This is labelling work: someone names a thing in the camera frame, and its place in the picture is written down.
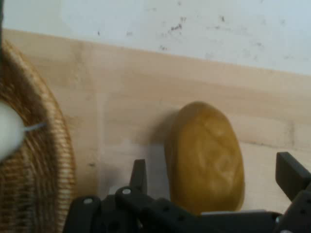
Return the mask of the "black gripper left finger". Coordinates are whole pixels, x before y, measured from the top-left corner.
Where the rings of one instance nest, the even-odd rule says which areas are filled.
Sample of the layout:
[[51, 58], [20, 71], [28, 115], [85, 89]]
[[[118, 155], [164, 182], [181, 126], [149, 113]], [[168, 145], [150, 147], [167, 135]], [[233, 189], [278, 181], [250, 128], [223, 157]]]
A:
[[201, 233], [198, 218], [166, 199], [147, 195], [144, 159], [134, 161], [128, 186], [101, 200], [75, 199], [70, 206], [65, 233]]

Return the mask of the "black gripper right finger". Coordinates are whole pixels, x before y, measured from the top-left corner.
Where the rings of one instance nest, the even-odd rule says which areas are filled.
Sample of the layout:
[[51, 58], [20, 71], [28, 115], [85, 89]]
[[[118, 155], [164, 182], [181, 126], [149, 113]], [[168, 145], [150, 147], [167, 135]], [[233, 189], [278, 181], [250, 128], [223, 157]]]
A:
[[311, 173], [290, 153], [276, 154], [276, 182], [291, 201], [279, 219], [276, 233], [311, 231]]

